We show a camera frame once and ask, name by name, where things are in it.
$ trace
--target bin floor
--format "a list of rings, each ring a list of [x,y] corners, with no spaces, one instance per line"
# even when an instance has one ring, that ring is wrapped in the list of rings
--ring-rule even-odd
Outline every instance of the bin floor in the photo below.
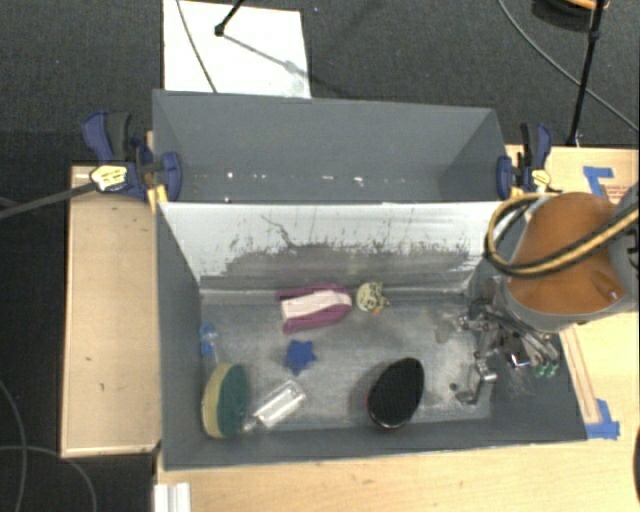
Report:
[[[404,357],[420,360],[425,369],[425,390],[413,422],[477,419],[489,414],[488,404],[462,405],[455,387],[464,387],[474,351],[470,333],[454,333],[444,344],[436,341],[442,315],[466,309],[463,297],[392,299],[380,314],[354,307],[338,324],[282,333],[276,302],[229,305],[201,301],[202,321],[217,329],[219,359],[244,364],[255,406],[290,378],[305,390],[307,400],[277,428],[322,429],[370,424],[365,396],[384,368]],[[284,365],[291,340],[312,341],[317,360],[294,377]]]

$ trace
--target black carpet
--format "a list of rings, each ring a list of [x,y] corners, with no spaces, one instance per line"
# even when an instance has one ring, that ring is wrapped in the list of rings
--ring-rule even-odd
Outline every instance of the black carpet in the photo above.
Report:
[[[538,44],[579,77],[588,20],[544,0],[504,0]],[[577,87],[523,40],[497,0],[265,0],[301,9],[316,97],[382,99],[496,109],[506,142],[521,121],[568,133]],[[640,6],[612,0],[590,86],[638,124]],[[212,27],[218,20],[212,20]],[[151,126],[150,92],[162,84],[160,0],[5,0],[0,4],[0,197],[28,201],[68,186],[74,160],[91,157],[79,123],[98,109],[127,110],[137,133]],[[211,70],[215,82],[216,73]],[[584,145],[638,147],[638,135],[591,98]],[[65,297],[65,205],[0,221],[0,379],[30,445],[58,448]],[[16,445],[0,394],[0,447]],[[12,511],[19,451],[0,450],[0,510]],[[149,456],[79,461],[101,511],[150,507]],[[74,468],[29,454],[24,511],[91,510]]]

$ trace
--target wooden table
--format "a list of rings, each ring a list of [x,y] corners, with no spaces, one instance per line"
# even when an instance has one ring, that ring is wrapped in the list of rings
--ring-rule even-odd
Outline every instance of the wooden table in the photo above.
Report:
[[[612,183],[638,180],[637,151],[554,148],[547,169],[556,188],[589,191],[585,165],[612,168]],[[62,453],[149,451],[160,438],[151,216],[126,198],[74,199],[69,244]],[[170,473],[159,464],[157,480],[189,482],[194,512],[634,510],[638,315],[577,332],[595,395],[620,421],[615,442]]]

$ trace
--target black cable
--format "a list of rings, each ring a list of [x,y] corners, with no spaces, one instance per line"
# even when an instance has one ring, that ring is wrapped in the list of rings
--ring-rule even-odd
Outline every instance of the black cable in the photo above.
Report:
[[[28,464],[27,435],[24,431],[24,423],[22,422],[22,418],[20,417],[20,411],[18,410],[18,406],[16,405],[15,400],[11,396],[11,393],[9,393],[9,390],[4,385],[4,382],[2,382],[2,379],[0,379],[0,390],[2,390],[2,393],[7,398],[7,402],[9,402],[9,406],[13,411],[13,416],[16,419],[16,424],[18,425],[18,431],[20,432],[20,446],[16,447],[16,449],[19,449],[22,451],[22,469],[20,471],[20,487],[18,490],[18,498],[16,499],[16,506],[15,506],[15,511],[20,512],[20,509],[22,508],[22,498],[24,497],[24,490],[27,486],[27,464]]]
[[[498,1],[498,5],[500,6],[500,9],[502,9],[502,12],[504,13],[504,15],[507,17],[507,19],[509,20],[511,25],[513,25],[513,27],[516,29],[516,31],[522,36],[522,38],[527,43],[529,43],[529,45],[536,52],[538,52],[538,54],[540,54],[540,56],[544,60],[546,60],[549,64],[551,64],[557,71],[562,73],[562,75],[564,75],[567,79],[569,79],[575,85],[580,86],[580,82],[578,81],[577,78],[575,78],[573,75],[569,74],[569,72],[566,69],[564,69],[562,66],[560,66],[560,64],[558,64],[547,53],[545,53],[545,51],[542,48],[540,48],[540,46],[531,38],[531,36],[529,36],[524,31],[524,29],[518,24],[518,22],[513,17],[513,15],[507,10],[506,6],[504,5],[503,0],[497,0],[497,1]],[[607,110],[609,110],[613,115],[615,115],[621,121],[623,121],[625,124],[627,124],[633,131],[635,131],[636,133],[639,132],[638,127],[635,124],[633,124],[633,121],[631,121],[630,119],[625,117],[624,114],[622,114],[620,111],[616,110],[615,107],[613,107],[611,104],[607,103],[604,99],[602,99],[600,96],[598,96],[596,93],[594,93],[591,89],[586,89],[586,93],[589,96],[591,96],[594,100],[596,100],[598,103],[600,103],[603,107],[605,107]]]
[[[517,208],[521,208],[522,206],[519,204],[514,204],[512,205],[511,208],[507,208],[504,212],[502,212],[502,214],[500,215],[500,217],[498,218],[497,222],[499,222],[500,220],[504,219],[506,217],[506,215],[508,215],[509,213],[511,213],[511,211],[516,210]],[[625,231],[626,230],[622,230],[619,233],[615,234],[614,236],[612,236],[611,238],[603,241],[601,244],[599,244],[597,247],[595,247],[594,249],[587,251],[586,253],[580,255],[579,257],[567,261],[561,265],[558,265],[557,267],[554,267],[552,269],[548,269],[548,270],[542,270],[540,272],[534,272],[534,273],[520,273],[518,272],[518,270],[523,270],[523,269],[527,269],[527,268],[532,268],[532,267],[537,267],[538,265],[543,265],[545,263],[549,263],[551,261],[553,261],[554,259],[558,258],[559,256],[563,256],[564,254],[571,252],[577,248],[579,248],[580,246],[591,242],[592,240],[594,240],[596,237],[598,237],[599,235],[601,235],[603,232],[605,232],[607,229],[609,229],[611,226],[617,224],[618,222],[622,221],[625,217],[627,217],[633,210],[638,208],[638,203],[633,203],[630,204],[627,208],[625,208],[624,210],[618,212],[611,220],[609,220],[608,222],[605,222],[604,224],[602,224],[601,226],[599,226],[597,229],[595,229],[594,231],[592,231],[591,233],[583,236],[582,238],[580,238],[579,240],[576,240],[575,242],[562,247],[558,250],[556,250],[555,252],[548,254],[547,256],[540,258],[538,260],[532,261],[532,262],[528,262],[528,263],[519,263],[519,264],[508,264],[505,265],[499,261],[496,260],[495,258],[495,254],[492,254],[491,252],[489,252],[488,250],[488,238],[489,236],[492,236],[491,233],[487,233],[487,236],[485,237],[485,241],[484,241],[484,247],[485,247],[485,258],[489,261],[489,263],[491,263],[495,268],[497,268],[498,270],[500,270],[502,273],[509,275],[509,276],[513,276],[513,277],[519,277],[522,279],[537,279],[540,277],[544,277],[550,274],[554,274],[557,272],[560,272],[562,270],[565,270],[566,268],[575,265],[577,263],[580,263],[584,260],[586,260],[587,258],[590,258],[591,256],[593,256],[594,254],[598,253],[599,251],[601,251],[602,249],[608,247],[609,245],[611,245],[615,240],[619,239],[620,237],[624,236]],[[515,224],[515,221],[512,222],[513,219],[510,220],[509,224],[507,224],[507,226],[505,227],[505,229],[502,230],[502,232],[500,233],[499,238],[502,239],[504,238],[504,236],[506,235],[506,231],[508,229],[511,229],[511,227],[513,227],[513,224]]]
[[[7,199],[6,197],[0,197],[0,206],[3,208],[12,208],[13,206],[18,206],[19,203],[12,201],[11,199]]]
[[[16,424],[18,425],[18,430],[20,431],[20,444],[19,445],[10,445],[10,446],[0,446],[0,452],[3,451],[18,451],[22,452],[22,471],[20,475],[20,489],[18,491],[18,498],[16,499],[15,512],[20,512],[22,508],[22,499],[24,497],[24,492],[27,487],[27,452],[37,452],[44,453],[46,455],[50,455],[55,457],[57,460],[60,460],[66,464],[71,465],[80,476],[84,479],[87,484],[87,488],[89,489],[89,493],[91,494],[91,503],[93,512],[98,512],[98,499],[96,497],[96,490],[91,482],[91,479],[87,475],[87,473],[74,461],[70,459],[62,459],[58,456],[56,452],[53,450],[49,450],[48,448],[41,448],[39,446],[30,446],[27,444],[27,436],[25,434],[24,422],[22,421],[22,416],[20,416],[20,411],[18,410],[18,406],[16,405],[15,400],[9,393],[9,390],[0,379],[0,390],[2,390],[4,396],[7,398],[7,402],[9,402],[9,406],[13,411],[13,415],[16,419]]]
[[[185,20],[184,18],[184,13],[182,12],[182,6],[180,5],[180,0],[176,0],[176,6],[178,7],[178,13],[180,14],[180,20],[182,21],[182,26],[184,27],[184,31],[187,33],[187,38],[189,39],[189,43],[191,44],[191,48],[193,49],[193,53],[195,54],[196,59],[198,59],[198,62],[200,63],[202,72],[204,73],[204,76],[207,79],[207,82],[209,82],[209,87],[211,87],[211,92],[217,93],[218,90],[216,89],[215,85],[213,85],[213,80],[211,80],[211,77],[209,76],[209,72],[207,71],[207,68],[205,67],[204,62],[200,57],[200,52],[196,48],[196,44],[193,42],[193,37],[191,37],[191,31],[187,26],[187,20]]]
[[[41,208],[42,206],[47,206],[53,203],[57,203],[59,201],[66,201],[68,199],[72,199],[77,196],[81,196],[88,192],[95,192],[96,185],[95,183],[85,183],[79,187],[72,188],[70,190],[65,190],[64,192],[58,192],[57,194],[52,194],[47,197],[42,197],[40,199],[36,199],[35,201],[30,201],[28,203],[22,203],[18,206],[13,206],[12,208],[7,208],[6,210],[0,211],[0,220],[8,219],[9,217],[13,217],[14,215],[18,215],[19,213],[25,213],[31,210],[35,210],[36,208]]]
[[[513,215],[513,217],[509,219],[509,222],[507,222],[507,225],[504,227],[502,231],[500,231],[500,234],[496,238],[496,242],[495,242],[496,251],[500,247],[500,244],[502,244],[504,237],[507,236],[507,233],[511,230],[511,228],[513,228],[513,226],[515,226],[516,222],[518,222],[522,218],[522,216],[527,212],[530,206],[531,204],[525,204],[524,206],[521,206],[520,209],[517,210],[516,213]]]
[[[91,494],[91,509],[93,510],[93,512],[98,512],[98,498],[96,496],[95,487],[91,482],[91,478],[89,478],[89,475],[87,475],[87,472],[82,469],[82,467],[77,462],[71,459],[62,459],[56,452],[54,452],[53,450],[49,450],[48,448],[41,448],[40,446],[31,445],[28,445],[26,448],[27,450],[35,453],[44,453],[45,455],[55,457],[56,460],[64,462],[65,464],[69,464],[73,469],[75,469],[87,484],[87,489],[89,489],[89,494]],[[22,446],[0,446],[0,452],[17,450],[22,450]]]

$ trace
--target green round sponge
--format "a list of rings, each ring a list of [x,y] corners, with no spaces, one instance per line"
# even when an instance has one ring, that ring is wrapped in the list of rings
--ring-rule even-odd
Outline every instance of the green round sponge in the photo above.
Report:
[[[209,377],[202,397],[204,429],[212,437],[236,435],[244,425],[249,381],[244,366],[221,363]]]

